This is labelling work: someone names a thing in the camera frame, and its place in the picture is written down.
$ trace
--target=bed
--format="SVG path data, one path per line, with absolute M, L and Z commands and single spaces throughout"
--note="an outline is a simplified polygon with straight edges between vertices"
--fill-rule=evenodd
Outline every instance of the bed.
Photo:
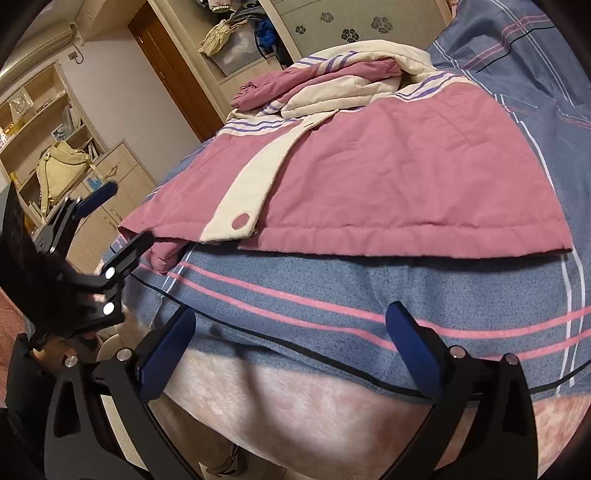
M 135 333 L 120 332 L 129 343 L 170 318 L 171 297 L 203 313 L 167 394 L 231 441 L 312 478 L 379 477 L 428 411 L 385 333 L 394 300 L 448 345 L 483 358 L 519 356 L 529 386 L 539 387 L 540 473 L 591 403 L 589 80 L 528 0 L 463 0 L 428 52 L 438 69 L 480 85 L 519 126 L 562 205 L 572 252 L 451 260 L 191 244 L 167 274 L 140 265 L 125 289 L 139 320 Z M 106 258 L 123 244 L 119 238 Z M 442 463 L 459 451 L 472 415 Z

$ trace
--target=black line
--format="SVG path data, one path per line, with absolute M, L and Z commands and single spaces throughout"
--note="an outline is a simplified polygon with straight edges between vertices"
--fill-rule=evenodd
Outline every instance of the black line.
M 385 391 L 389 391 L 389 392 L 397 393 L 397 394 L 401 394 L 401 395 L 406 395 L 408 397 L 426 398 L 422 393 L 419 392 L 419 390 L 414 390 L 412 388 L 405 388 L 405 387 L 399 387 L 397 385 L 392 385 L 392 384 L 387 383 L 383 380 L 380 380 L 379 378 L 374 377 L 373 375 L 370 375 L 367 372 L 364 372 L 364 371 L 359 370 L 355 367 L 352 367 L 350 365 L 339 362 L 333 358 L 322 355 L 322 354 L 315 352 L 313 350 L 309 350 L 309 349 L 302 347 L 301 345 L 298 345 L 296 343 L 289 342 L 287 340 L 283 340 L 280 338 L 276 338 L 271 335 L 265 335 L 264 333 L 254 332 L 253 330 L 245 329 L 245 328 L 242 328 L 242 327 L 239 327 L 236 325 L 232 325 L 230 323 L 223 322 L 222 320 L 212 317 L 211 315 L 208 315 L 205 312 L 201 312 L 200 310 L 197 310 L 197 309 L 191 307 L 191 305 L 186 305 L 185 303 L 181 302 L 180 300 L 177 300 L 176 298 L 174 298 L 170 293 L 165 292 L 161 288 L 154 287 L 153 285 L 150 285 L 149 283 L 142 280 L 134 273 L 130 274 L 130 276 L 133 277 L 134 279 L 136 279 L 142 285 L 154 290 L 157 293 L 160 293 L 161 295 L 168 298 L 169 300 L 172 300 L 173 302 L 177 303 L 178 305 L 186 306 L 187 308 L 191 309 L 192 311 L 194 311 L 198 315 L 201 315 L 213 322 L 224 325 L 232 330 L 237 330 L 238 332 L 246 333 L 247 335 L 251 335 L 256 338 L 260 338 L 260 339 L 265 340 L 267 342 L 276 343 L 277 345 L 281 345 L 282 347 L 285 347 L 289 350 L 299 353 L 300 355 L 305 355 L 313 360 L 316 360 L 317 362 L 323 363 L 323 364 L 328 365 L 330 367 L 336 368 L 337 370 L 341 370 L 345 373 L 348 373 L 349 375 L 352 375 L 354 377 L 365 380 L 366 382 L 368 382 L 372 385 L 375 385 L 376 387 L 381 388 Z M 546 390 L 552 390 L 553 388 L 557 388 L 559 385 L 562 385 L 563 383 L 567 382 L 568 380 L 573 378 L 578 373 L 582 372 L 589 365 L 591 365 L 591 358 L 589 360 L 587 360 L 585 363 L 583 363 L 581 366 L 574 369 L 571 373 L 563 376 L 562 378 L 559 378 L 558 380 L 556 380 L 554 382 L 530 388 L 529 389 L 530 395 L 534 395 L 534 394 L 541 393 Z M 470 400 L 472 400 L 472 401 L 479 400 L 479 399 L 480 399 L 480 394 L 473 394 L 470 398 Z
M 529 32 L 524 33 L 523 35 L 520 35 L 517 38 L 514 38 L 513 40 L 511 40 L 509 42 L 509 51 L 507 53 L 505 53 L 502 57 L 499 57 L 497 59 L 494 59 L 492 62 L 487 63 L 486 65 L 484 65 L 480 70 L 477 70 L 476 73 L 480 73 L 482 70 L 484 70 L 486 67 L 488 67 L 489 65 L 492 65 L 494 62 L 496 62 L 497 60 L 500 59 L 504 59 L 509 53 L 511 53 L 511 45 L 513 45 L 514 41 L 519 40 L 520 38 L 526 37 L 527 35 L 529 35 L 530 33 L 532 33 L 535 30 L 548 30 L 550 28 L 556 28 L 555 25 L 552 25 L 551 27 L 536 27 L 536 28 L 532 28 L 531 30 L 529 30 Z

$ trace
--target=pink stripe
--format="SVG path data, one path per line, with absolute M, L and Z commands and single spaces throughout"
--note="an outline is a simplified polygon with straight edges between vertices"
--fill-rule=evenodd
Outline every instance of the pink stripe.
M 540 20 L 528 20 L 526 22 L 522 22 L 523 20 L 527 19 L 532 19 L 532 18 L 537 18 L 537 17 L 544 17 Z M 505 27 L 505 29 L 501 32 L 501 37 L 502 37 L 502 41 L 496 45 L 493 45 L 492 47 L 487 48 L 484 51 L 481 51 L 478 55 L 474 56 L 472 59 L 468 60 L 468 62 L 466 62 L 466 64 L 462 67 L 464 69 L 467 69 L 469 67 L 472 67 L 472 63 L 475 60 L 478 60 L 476 63 L 479 63 L 479 61 L 484 60 L 485 58 L 490 57 L 491 55 L 493 55 L 494 53 L 496 53 L 499 50 L 502 50 L 503 48 L 506 47 L 507 45 L 507 41 L 509 40 L 509 35 L 513 34 L 514 32 L 524 28 L 526 25 L 530 25 L 530 24 L 535 24 L 535 23 L 543 23 L 546 21 L 549 21 L 550 19 L 546 16 L 546 15 L 533 15 L 531 17 L 523 17 L 520 20 L 518 20 L 517 22 L 514 22 L 512 24 L 509 24 Z
M 228 283 L 230 285 L 234 285 L 236 287 L 245 288 L 247 290 L 251 290 L 257 293 L 261 293 L 263 295 L 268 295 L 270 297 L 275 297 L 281 300 L 292 301 L 293 303 L 298 303 L 300 305 L 305 305 L 307 307 L 312 307 L 320 310 L 326 310 L 328 312 L 335 312 L 340 313 L 343 315 L 348 315 L 352 317 L 357 317 L 365 320 L 370 320 L 372 322 L 384 323 L 384 315 L 380 313 L 374 312 L 367 312 L 366 310 L 359 310 L 354 309 L 351 307 L 345 307 L 342 305 L 336 305 L 333 303 L 328 303 L 325 301 L 309 299 L 306 297 L 300 297 L 299 295 L 294 295 L 292 293 L 287 293 L 280 290 L 274 290 L 273 288 L 262 287 L 260 285 L 255 285 L 252 283 L 248 283 L 243 280 L 238 280 L 237 278 L 226 277 L 224 275 L 220 275 L 218 273 L 210 272 L 208 270 L 204 270 L 196 265 L 191 265 L 187 262 L 181 262 L 179 265 L 187 267 L 205 277 L 212 278 L 214 280 L 218 280 L 224 283 Z M 513 328 L 507 330 L 459 330 L 459 329 L 452 329 L 452 328 L 445 328 L 441 327 L 433 322 L 429 322 L 428 320 L 421 320 L 417 319 L 417 323 L 424 327 L 429 327 L 439 335 L 443 335 L 446 337 L 452 338 L 466 338 L 466 339 L 474 339 L 474 340 L 483 340 L 483 339 L 495 339 L 495 338 L 513 338 L 518 336 L 524 335 L 531 335 L 532 333 L 541 332 L 543 330 L 547 330 L 564 323 L 570 322 L 574 319 L 577 319 L 581 316 L 587 315 L 591 313 L 591 306 L 585 307 L 584 309 L 577 310 L 576 312 L 571 312 L 567 315 L 563 315 L 561 317 L 556 317 L 551 320 L 546 320 L 545 322 L 537 323 L 535 325 L 529 325 L 526 327 L 520 328 Z
M 330 307 L 337 308 L 339 310 L 340 309 L 346 309 L 346 310 L 350 310 L 350 311 L 356 310 L 356 309 L 350 309 L 349 307 L 342 307 L 342 306 L 339 306 L 339 305 L 332 305 L 332 304 L 329 304 L 329 303 L 326 303 L 326 302 L 319 302 L 317 300 L 305 299 L 304 297 L 298 297 L 298 296 L 295 296 L 295 295 L 292 295 L 292 294 L 288 294 L 288 293 L 284 293 L 284 292 L 278 292 L 277 290 L 272 290 L 270 288 L 265 288 L 265 287 L 260 287 L 260 286 L 253 285 L 253 284 L 248 284 L 246 282 L 243 282 L 242 280 L 237 280 L 235 278 L 223 277 L 222 275 L 218 275 L 218 274 L 215 274 L 215 273 L 212 273 L 212 272 L 208 272 L 206 270 L 203 270 L 202 268 L 196 267 L 195 265 L 190 265 L 190 264 L 188 264 L 186 262 L 182 262 L 182 264 L 185 267 L 188 267 L 188 268 L 194 267 L 194 269 L 196 269 L 197 271 L 203 271 L 206 276 L 208 276 L 210 278 L 215 278 L 216 280 L 220 280 L 221 278 L 225 278 L 225 279 L 228 279 L 228 280 L 232 280 L 232 282 L 227 282 L 227 283 L 232 283 L 232 284 L 237 285 L 237 286 L 243 286 L 242 284 L 246 284 L 248 286 L 253 286 L 253 287 L 260 288 L 261 289 L 260 290 L 261 292 L 262 292 L 262 290 L 268 290 L 270 292 L 275 292 L 275 293 L 280 293 L 280 294 L 284 294 L 285 295 L 285 297 L 282 296 L 282 297 L 279 297 L 279 298 L 286 298 L 287 299 L 287 297 L 295 297 L 297 299 L 301 299 L 301 300 L 305 300 L 306 301 L 305 303 L 304 302 L 300 302 L 300 301 L 298 301 L 296 303 L 308 304 L 308 301 L 311 301 L 311 302 L 314 302 L 314 303 L 318 302 L 319 304 L 325 304 L 325 305 L 328 305 Z M 146 270 L 153 271 L 154 273 L 163 276 L 161 273 L 157 272 L 156 270 L 153 270 L 152 268 L 148 267 L 147 265 L 140 264 L 140 266 L 142 268 L 145 268 Z M 325 331 L 330 331 L 330 332 L 348 333 L 348 334 L 355 335 L 355 336 L 358 336 L 360 338 L 363 338 L 364 340 L 368 340 L 371 343 L 374 343 L 375 345 L 378 345 L 378 346 L 381 346 L 383 348 L 386 348 L 386 349 L 388 349 L 390 351 L 393 351 L 393 352 L 396 352 L 397 351 L 396 350 L 396 347 L 394 346 L 394 344 L 391 341 L 385 340 L 383 338 L 380 338 L 380 337 L 378 337 L 376 335 L 373 335 L 372 333 L 366 332 L 365 330 L 360 330 L 360 329 L 355 329 L 355 328 L 349 328 L 349 327 L 336 327 L 336 326 L 331 326 L 331 325 L 318 325 L 317 323 L 312 323 L 312 322 L 307 322 L 305 320 L 295 319 L 295 318 L 292 318 L 292 317 L 281 315 L 279 313 L 270 312 L 269 310 L 260 309 L 258 307 L 249 305 L 248 303 L 244 303 L 244 302 L 242 302 L 240 300 L 234 299 L 233 297 L 229 297 L 229 296 L 223 295 L 221 293 L 218 293 L 218 292 L 209 290 L 209 289 L 207 289 L 205 287 L 202 287 L 201 285 L 198 285 L 198 284 L 196 284 L 196 283 L 194 283 L 194 282 L 192 282 L 192 281 L 190 281 L 190 280 L 188 280 L 188 279 L 186 279 L 186 278 L 184 278 L 184 277 L 176 274 L 176 273 L 169 273 L 168 275 L 170 277 L 176 278 L 181 283 L 189 286 L 190 288 L 193 288 L 196 291 L 199 291 L 199 292 L 201 292 L 201 293 L 203 293 L 203 294 L 205 294 L 207 296 L 210 296 L 210 297 L 213 297 L 215 299 L 224 301 L 224 302 L 229 303 L 231 305 L 234 305 L 235 307 L 237 307 L 237 308 L 239 308 L 241 310 L 245 310 L 247 312 L 251 312 L 251 313 L 254 313 L 254 314 L 257 314 L 257 315 L 260 315 L 260 316 L 269 318 L 269 319 L 272 319 L 272 320 L 276 320 L 276 321 L 279 321 L 279 322 L 282 322 L 282 323 L 287 323 L 289 325 L 299 326 L 299 327 L 303 327 L 303 328 L 312 328 L 312 329 L 315 329 L 315 330 L 325 330 Z M 362 313 L 364 313 L 366 315 L 369 314 L 368 316 L 372 316 L 372 317 L 377 315 L 377 314 L 374 314 L 374 313 L 371 313 L 371 312 L 365 312 L 363 310 L 356 310 L 356 311 L 357 312 L 362 312 Z M 539 323 L 537 325 L 532 325 L 532 326 L 529 326 L 529 327 L 522 327 L 520 329 L 511 329 L 511 330 L 481 330 L 481 331 L 478 331 L 478 330 L 473 330 L 473 331 L 470 331 L 470 330 L 453 330 L 453 329 L 444 329 L 444 328 L 439 327 L 439 326 L 437 326 L 435 324 L 432 324 L 431 322 L 426 322 L 425 320 L 418 320 L 417 322 L 420 325 L 422 325 L 422 326 L 427 326 L 427 327 L 430 327 L 430 328 L 434 329 L 439 335 L 444 335 L 444 336 L 455 336 L 455 337 L 458 337 L 458 338 L 482 338 L 480 336 L 478 336 L 478 337 L 471 336 L 471 334 L 478 333 L 480 335 L 480 334 L 483 334 L 483 333 L 493 333 L 493 334 L 499 334 L 499 333 L 501 333 L 502 335 L 494 336 L 494 337 L 490 337 L 490 338 L 507 338 L 507 337 L 511 337 L 511 336 L 526 335 L 527 333 L 531 333 L 531 332 L 538 332 L 538 331 L 544 330 L 546 328 L 552 328 L 554 326 L 561 325 L 563 323 L 566 323 L 566 322 L 569 322 L 571 320 L 574 320 L 575 318 L 578 318 L 580 316 L 584 316 L 584 315 L 586 315 L 588 313 L 591 313 L 591 306 L 585 307 L 584 309 L 581 309 L 581 310 L 577 310 L 576 312 L 571 312 L 570 314 L 564 315 L 562 317 L 557 317 L 555 319 L 552 319 L 552 320 L 548 320 L 546 322 Z M 527 333 L 519 333 L 519 334 L 515 335 L 516 332 L 525 331 L 525 330 L 527 330 L 528 332 Z M 445 332 L 447 332 L 447 331 L 459 332 L 460 334 L 461 333 L 464 333 L 464 334 L 467 334 L 467 336 L 461 337 L 458 334 L 446 335 L 445 333 L 442 333 L 444 331 Z M 583 340 L 583 339 L 585 339 L 585 338 L 587 338 L 589 336 L 591 336 L 591 329 L 585 330 L 584 332 L 582 332 L 581 334 L 579 334 L 577 336 L 568 338 L 568 339 L 566 339 L 566 340 L 564 340 L 562 342 L 555 343 L 553 345 L 548 345 L 548 346 L 537 348 L 537 349 L 534 349 L 534 350 L 529 350 L 529 351 L 526 351 L 526 352 L 518 353 L 517 356 L 519 357 L 520 360 L 525 361 L 525 360 L 531 360 L 531 359 L 538 358 L 538 357 L 545 356 L 545 355 L 551 355 L 552 353 L 563 351 L 565 348 L 571 347 L 575 343 L 578 343 L 581 340 Z M 496 355 L 496 356 L 486 357 L 486 359 L 499 360 L 501 357 L 502 357 L 502 355 Z
M 531 360 L 533 358 L 538 358 L 544 355 L 550 355 L 552 353 L 561 352 L 565 348 L 573 346 L 575 343 L 579 343 L 581 340 L 588 338 L 591 336 L 591 329 L 585 330 L 583 333 L 571 337 L 569 339 L 564 340 L 560 343 L 555 343 L 554 345 L 543 346 L 541 348 L 536 348 L 534 350 L 529 350 L 527 352 L 517 353 L 516 355 L 519 357 L 519 360 Z M 487 357 L 486 360 L 499 360 L 502 355 L 498 356 L 490 356 Z
M 579 121 L 577 121 L 577 120 L 575 120 L 573 118 L 566 118 L 566 117 L 563 117 L 563 116 L 559 116 L 558 118 L 560 118 L 563 122 L 568 122 L 570 124 L 575 124 L 575 125 L 578 125 L 580 127 L 591 129 L 591 124 L 587 124 L 587 123 L 584 123 L 584 122 L 579 122 Z
M 170 273 L 169 276 L 176 278 L 179 282 L 185 284 L 188 287 L 191 287 L 193 290 L 196 290 L 200 293 L 203 293 L 204 295 L 207 295 L 208 297 L 212 297 L 214 299 L 224 301 L 224 302 L 229 303 L 230 305 L 233 305 L 241 310 L 244 310 L 244 311 L 250 312 L 250 313 L 254 313 L 255 315 L 260 315 L 261 317 L 266 317 L 271 320 L 276 320 L 281 323 L 286 323 L 288 325 L 294 325 L 294 326 L 302 327 L 302 328 L 310 328 L 310 329 L 314 329 L 314 330 L 325 330 L 327 332 L 348 333 L 350 335 L 355 335 L 357 337 L 360 337 L 363 340 L 367 340 L 368 342 L 371 342 L 371 343 L 373 343 L 377 346 L 380 346 L 382 348 L 385 348 L 387 350 L 391 350 L 393 352 L 397 351 L 396 347 L 394 346 L 394 344 L 390 340 L 380 338 L 377 335 L 374 335 L 373 333 L 366 332 L 365 330 L 360 330 L 357 328 L 349 328 L 349 327 L 336 327 L 336 326 L 332 326 L 332 325 L 319 325 L 317 323 L 312 323 L 312 322 L 307 322 L 305 320 L 295 319 L 292 317 L 288 317 L 286 315 L 281 315 L 279 313 L 270 312 L 269 310 L 260 309 L 258 307 L 253 306 L 253 305 L 249 305 L 248 303 L 244 303 L 243 301 L 234 299 L 233 297 L 228 297 L 227 295 L 223 295 L 223 294 L 218 293 L 216 291 L 209 290 L 207 288 L 202 287 L 201 285 L 198 285 L 198 284 L 176 274 L 176 273 Z
M 528 112 L 526 110 L 519 110 L 518 108 L 513 108 L 511 106 L 506 106 L 505 107 L 507 110 L 509 110 L 510 112 L 520 112 L 520 113 L 526 113 L 527 115 L 531 115 L 532 112 Z

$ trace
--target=purple stripe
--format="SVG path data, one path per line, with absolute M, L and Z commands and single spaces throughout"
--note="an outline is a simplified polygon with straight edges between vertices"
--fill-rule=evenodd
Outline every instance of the purple stripe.
M 267 105 L 264 110 L 270 110 L 271 112 L 278 112 L 279 110 L 281 110 L 283 107 L 285 107 L 285 105 L 281 105 L 280 107 L 276 107 L 273 106 L 271 103 L 269 103 L 269 105 Z
M 263 120 L 262 122 L 258 122 L 257 124 L 249 124 L 248 122 L 240 122 L 240 121 L 230 120 L 228 122 L 228 125 L 246 125 L 247 127 L 258 127 L 259 125 L 262 125 L 262 124 L 280 124 L 283 122 L 285 122 L 285 119 L 283 119 L 283 120 Z
M 326 67 L 326 70 L 324 71 L 325 73 L 330 73 L 330 69 L 332 68 L 333 64 L 335 63 L 336 59 L 341 58 L 342 55 L 337 55 L 336 57 L 332 57 L 330 59 L 329 64 Z
M 343 60 L 340 61 L 339 70 L 345 66 L 347 60 L 349 60 L 353 55 L 357 55 L 357 52 L 351 51 L 349 55 L 347 55 Z
M 277 125 L 274 127 L 270 126 L 270 125 L 266 125 L 266 126 L 262 126 L 260 128 L 257 128 L 256 130 L 246 130 L 244 128 L 234 128 L 234 127 L 225 126 L 224 128 L 222 128 L 222 130 L 220 130 L 220 132 L 223 132 L 224 130 L 228 129 L 228 130 L 234 130 L 235 132 L 243 132 L 243 133 L 249 134 L 249 133 L 254 133 L 254 132 L 261 132 L 265 128 L 275 128 L 275 129 L 279 130 L 280 128 L 284 127 L 285 125 L 291 124 L 294 121 L 298 121 L 298 120 L 300 120 L 300 119 L 298 118 L 298 119 L 294 119 L 294 120 L 286 120 L 284 125 Z
M 429 82 L 432 82 L 433 80 L 439 80 L 441 77 L 443 77 L 444 75 L 447 75 L 447 74 L 448 74 L 448 72 L 441 72 L 439 75 L 435 75 L 434 77 L 429 77 L 427 80 L 423 80 L 421 82 L 421 85 L 419 85 L 417 88 L 415 88 L 411 93 L 397 93 L 396 95 L 400 95 L 402 97 L 409 97 L 411 95 L 414 95 L 416 92 L 418 92 L 421 88 L 423 88 Z
M 429 88 L 428 90 L 425 90 L 423 93 L 421 93 L 421 95 L 417 95 L 416 97 L 413 97 L 413 100 L 417 99 L 417 98 L 422 98 L 424 96 L 429 95 L 430 93 L 436 92 L 437 90 L 439 90 L 441 87 L 443 87 L 447 82 L 449 82 L 450 80 L 453 80 L 455 78 L 455 76 L 453 76 L 452 78 L 447 79 L 445 82 L 441 83 L 440 85 L 437 85 L 436 87 L 432 87 Z

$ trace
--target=air conditioner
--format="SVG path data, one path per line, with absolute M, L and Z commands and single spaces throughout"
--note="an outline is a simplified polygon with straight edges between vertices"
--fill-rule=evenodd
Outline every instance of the air conditioner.
M 35 65 L 64 48 L 72 41 L 75 33 L 75 26 L 64 22 L 54 24 L 20 42 L 0 71 L 0 94 Z

